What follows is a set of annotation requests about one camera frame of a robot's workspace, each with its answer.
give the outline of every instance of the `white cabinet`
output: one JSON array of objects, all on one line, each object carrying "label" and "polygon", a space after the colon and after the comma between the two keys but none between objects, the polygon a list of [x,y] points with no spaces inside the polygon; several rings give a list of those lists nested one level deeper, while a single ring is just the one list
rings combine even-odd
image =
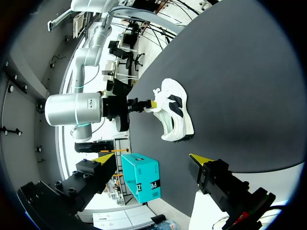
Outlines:
[{"label": "white cabinet", "polygon": [[93,213],[94,227],[103,230],[128,230],[149,226],[155,214],[146,206],[123,211]]}]

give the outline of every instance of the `sneaker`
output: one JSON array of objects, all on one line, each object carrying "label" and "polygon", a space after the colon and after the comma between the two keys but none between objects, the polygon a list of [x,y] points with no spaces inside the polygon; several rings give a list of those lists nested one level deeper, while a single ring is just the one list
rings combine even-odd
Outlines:
[{"label": "sneaker", "polygon": [[161,90],[154,91],[157,108],[150,112],[160,120],[166,141],[182,141],[192,138],[194,128],[187,111],[187,94],[183,87],[173,79],[164,79]]}]

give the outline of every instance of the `black table surface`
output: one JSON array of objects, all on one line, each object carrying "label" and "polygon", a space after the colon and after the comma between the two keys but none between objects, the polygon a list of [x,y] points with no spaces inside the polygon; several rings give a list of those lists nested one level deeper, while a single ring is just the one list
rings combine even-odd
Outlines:
[{"label": "black table surface", "polygon": [[129,97],[154,100],[153,89],[165,78],[187,92],[194,137],[164,141],[153,114],[131,113],[130,140],[132,152],[159,161],[162,199],[181,212],[191,215],[197,191],[189,153],[222,159],[240,173],[303,161],[304,74],[286,34],[257,1],[225,0],[202,13],[154,60]]}]

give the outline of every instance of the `black stripe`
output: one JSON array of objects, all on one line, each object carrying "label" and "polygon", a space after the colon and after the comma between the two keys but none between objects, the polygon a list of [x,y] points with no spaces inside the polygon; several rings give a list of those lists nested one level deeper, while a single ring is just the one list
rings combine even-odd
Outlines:
[{"label": "black stripe", "polygon": [[170,95],[169,99],[174,101],[169,103],[169,108],[179,116],[183,117],[183,112],[180,108],[182,108],[182,99],[180,97],[177,97],[175,95]]}]

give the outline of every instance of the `teal box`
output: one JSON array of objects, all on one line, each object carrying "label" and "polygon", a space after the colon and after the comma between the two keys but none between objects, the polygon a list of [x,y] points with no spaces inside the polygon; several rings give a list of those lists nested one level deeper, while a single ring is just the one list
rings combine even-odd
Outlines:
[{"label": "teal box", "polygon": [[138,153],[122,154],[124,180],[139,203],[161,197],[159,162]]}]

